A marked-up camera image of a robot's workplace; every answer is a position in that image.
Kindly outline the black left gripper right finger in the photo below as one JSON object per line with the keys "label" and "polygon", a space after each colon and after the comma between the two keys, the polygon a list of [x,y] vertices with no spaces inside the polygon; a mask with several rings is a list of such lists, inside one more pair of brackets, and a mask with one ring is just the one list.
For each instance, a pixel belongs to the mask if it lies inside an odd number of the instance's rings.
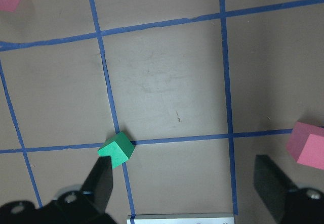
{"label": "black left gripper right finger", "polygon": [[254,188],[275,221],[283,220],[287,196],[298,190],[268,155],[255,157]]}

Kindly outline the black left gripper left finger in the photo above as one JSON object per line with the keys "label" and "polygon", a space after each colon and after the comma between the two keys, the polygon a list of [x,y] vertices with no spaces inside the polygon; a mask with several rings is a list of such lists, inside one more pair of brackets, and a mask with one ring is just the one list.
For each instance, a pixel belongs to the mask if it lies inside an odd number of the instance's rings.
{"label": "black left gripper left finger", "polygon": [[81,186],[80,191],[99,212],[105,212],[112,189],[113,173],[111,157],[99,157]]}

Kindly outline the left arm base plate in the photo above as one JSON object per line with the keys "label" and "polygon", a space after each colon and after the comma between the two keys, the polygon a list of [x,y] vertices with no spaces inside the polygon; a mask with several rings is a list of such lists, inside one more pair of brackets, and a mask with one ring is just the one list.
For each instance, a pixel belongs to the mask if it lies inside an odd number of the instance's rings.
{"label": "left arm base plate", "polygon": [[234,224],[235,218],[232,213],[204,213],[204,214],[141,214],[130,215],[127,223],[219,223]]}

